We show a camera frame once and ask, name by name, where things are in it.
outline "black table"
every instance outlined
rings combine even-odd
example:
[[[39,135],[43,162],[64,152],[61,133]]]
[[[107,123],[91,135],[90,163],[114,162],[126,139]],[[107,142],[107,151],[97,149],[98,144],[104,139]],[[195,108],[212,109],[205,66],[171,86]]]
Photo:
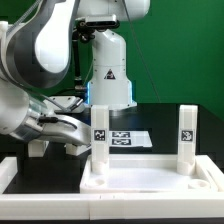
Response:
[[[179,105],[138,104],[134,110],[110,117],[110,130],[146,130],[150,133],[152,148],[110,148],[110,153],[176,154]],[[90,114],[74,115],[90,124]],[[224,123],[214,114],[199,106],[197,155],[208,155],[224,170]],[[5,190],[5,194],[19,193],[79,193],[79,183],[87,156],[66,155],[64,144],[50,143],[43,158],[29,158],[27,146],[11,137],[1,136],[0,158],[17,156],[19,172]],[[54,221],[41,223],[223,223],[224,219],[166,219],[166,220],[103,220]],[[40,223],[21,221],[4,223]]]

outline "white platform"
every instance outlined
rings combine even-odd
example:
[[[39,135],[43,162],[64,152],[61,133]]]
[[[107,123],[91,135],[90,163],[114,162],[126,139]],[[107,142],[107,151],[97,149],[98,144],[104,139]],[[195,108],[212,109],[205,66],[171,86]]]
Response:
[[[115,185],[111,184],[113,181],[111,183],[109,181],[109,185],[106,185],[106,183],[101,184],[101,187],[97,184],[95,186],[91,185],[92,176],[88,172],[91,170],[88,167],[89,162],[87,162],[81,182],[81,190],[82,192],[90,190],[91,193],[0,195],[0,219],[224,218],[224,175],[222,172],[207,156],[196,156],[196,175],[181,177],[174,174],[173,164],[175,158],[175,155],[110,155],[112,169],[124,169],[123,172],[127,169],[128,172],[131,172],[133,167],[137,165],[139,170],[134,173],[134,178],[138,178],[140,172],[144,171],[139,176],[141,180],[138,179],[138,181],[144,183],[142,180],[144,178],[147,186],[133,185],[133,183],[129,186],[128,183],[122,180],[115,181]],[[162,170],[161,174],[163,175],[159,176],[156,181],[150,182],[147,179],[150,177],[150,172],[146,171],[146,169],[152,170],[152,174],[156,174],[157,177],[157,171]],[[130,176],[123,175],[123,177],[130,181]],[[165,187],[158,187],[158,181],[163,180],[165,177],[168,184],[166,183]],[[180,183],[177,183],[176,180],[175,183],[172,181],[176,177],[181,177]],[[197,181],[195,189],[188,189],[187,184],[194,178],[209,182],[210,189]],[[121,183],[123,193],[105,193],[105,191],[108,191],[108,186],[117,190],[119,183]],[[128,192],[132,188],[138,192]]]
[[[191,176],[177,173],[176,155],[110,155],[106,175],[91,170],[88,158],[81,193],[223,191],[224,175],[207,156],[196,156]]]

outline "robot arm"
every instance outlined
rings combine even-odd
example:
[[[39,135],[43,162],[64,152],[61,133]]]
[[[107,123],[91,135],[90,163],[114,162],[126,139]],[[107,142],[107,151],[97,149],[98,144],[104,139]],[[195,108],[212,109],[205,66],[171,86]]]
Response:
[[[130,18],[143,17],[149,3],[150,0],[127,0]],[[26,142],[43,139],[89,144],[88,125],[54,114],[45,104],[8,81],[39,88],[58,84],[70,64],[75,19],[96,14],[116,14],[120,20],[127,20],[122,0],[42,0],[37,13],[27,23],[8,33],[8,24],[0,24],[1,134],[10,134]],[[43,117],[53,121],[49,123]]]

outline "green wall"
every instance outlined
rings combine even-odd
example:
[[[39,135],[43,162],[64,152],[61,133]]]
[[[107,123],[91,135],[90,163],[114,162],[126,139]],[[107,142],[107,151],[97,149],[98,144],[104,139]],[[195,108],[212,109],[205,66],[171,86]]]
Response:
[[[14,22],[31,0],[0,0],[0,20]],[[133,23],[162,103],[197,103],[224,120],[224,0],[151,0],[149,14]],[[137,102],[158,102],[128,23],[117,30],[127,41],[127,74]],[[90,45],[81,46],[83,77]],[[56,90],[72,87],[71,67]]]

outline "black cable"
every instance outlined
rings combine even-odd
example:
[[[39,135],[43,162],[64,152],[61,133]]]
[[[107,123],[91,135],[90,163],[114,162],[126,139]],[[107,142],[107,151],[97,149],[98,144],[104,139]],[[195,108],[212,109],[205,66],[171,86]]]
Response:
[[[132,33],[133,39],[134,39],[134,41],[135,41],[135,44],[136,44],[138,53],[139,53],[139,55],[140,55],[140,57],[141,57],[142,63],[143,63],[143,65],[144,65],[144,67],[145,67],[146,74],[147,74],[148,77],[149,77],[149,80],[150,80],[150,82],[151,82],[152,88],[153,88],[153,90],[154,90],[154,93],[155,93],[155,95],[156,95],[156,97],[157,97],[158,102],[161,103],[160,96],[159,96],[159,94],[158,94],[157,88],[156,88],[156,86],[155,86],[155,83],[154,83],[154,81],[153,81],[152,75],[151,75],[151,73],[150,73],[150,71],[149,71],[149,68],[148,68],[147,63],[146,63],[146,61],[145,61],[145,58],[144,58],[144,56],[143,56],[141,47],[140,47],[140,45],[139,45],[138,38],[137,38],[137,36],[136,36],[136,33],[135,33],[135,30],[134,30],[133,24],[132,24],[132,22],[131,22],[131,19],[130,19],[129,13],[128,13],[128,9],[127,9],[127,5],[126,5],[126,3],[125,3],[125,0],[122,0],[122,2],[123,2],[123,5],[124,5],[126,14],[127,14],[128,22],[129,22],[129,24],[130,24],[131,33]]]
[[[73,124],[72,122],[62,120],[57,117],[39,117],[38,122],[40,124],[46,124],[46,123],[55,124],[55,123],[61,122],[61,123],[68,124],[68,125],[72,126],[73,128],[77,129],[77,126],[75,124]]]

